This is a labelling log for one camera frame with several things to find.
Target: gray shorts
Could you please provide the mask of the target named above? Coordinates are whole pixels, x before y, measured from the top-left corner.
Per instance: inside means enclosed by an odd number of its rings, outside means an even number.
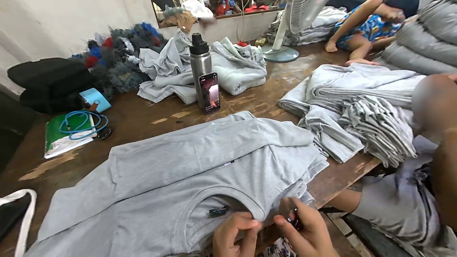
[[[421,167],[432,161],[437,145],[422,136],[413,145],[418,157],[405,160],[394,174],[363,178],[361,201],[353,214],[413,256],[457,256],[457,238],[440,224],[435,198],[422,183],[427,174]]]

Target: black bag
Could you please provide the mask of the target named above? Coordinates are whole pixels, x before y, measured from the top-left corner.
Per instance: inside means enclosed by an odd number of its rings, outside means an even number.
[[[8,77],[25,88],[20,101],[37,112],[81,109],[79,93],[94,87],[94,76],[78,61],[48,58],[11,67]]]

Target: person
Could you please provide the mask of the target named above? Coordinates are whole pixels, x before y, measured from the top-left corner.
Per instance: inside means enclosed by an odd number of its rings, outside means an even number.
[[[283,216],[276,215],[274,222],[279,230],[289,240],[298,256],[306,257],[339,257],[333,248],[327,225],[320,213],[302,203],[298,198],[291,198],[297,207],[303,229],[298,232]],[[257,233],[262,223],[253,220],[249,212],[236,212],[228,217],[214,231],[214,257],[253,257],[257,242]],[[240,230],[244,230],[241,245],[235,244],[235,238]]]
[[[430,75],[415,89],[430,90],[413,111],[441,138],[439,146],[418,135],[416,158],[383,178],[363,177],[329,202],[370,221],[414,257],[457,256],[456,82],[457,75]]]
[[[347,66],[353,62],[380,65],[366,60],[366,55],[393,42],[404,20],[401,9],[388,6],[383,0],[367,0],[336,23],[325,50],[331,53],[339,47],[351,51]]]

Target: mirror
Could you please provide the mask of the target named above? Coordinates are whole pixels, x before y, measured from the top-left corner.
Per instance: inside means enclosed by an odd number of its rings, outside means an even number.
[[[216,19],[277,11],[285,0],[151,0],[159,27],[179,26],[186,32],[202,17]]]

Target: white bag strap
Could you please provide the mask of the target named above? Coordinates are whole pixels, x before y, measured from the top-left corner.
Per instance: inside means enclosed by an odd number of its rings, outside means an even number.
[[[19,230],[19,238],[17,239],[16,250],[14,251],[14,257],[22,257],[26,251],[26,243],[30,224],[32,223],[32,217],[35,213],[35,203],[37,202],[37,192],[32,189],[21,189],[14,193],[11,193],[5,197],[0,198],[0,206],[22,198],[27,193],[30,194],[31,200],[27,208],[26,214],[22,219],[21,229]]]

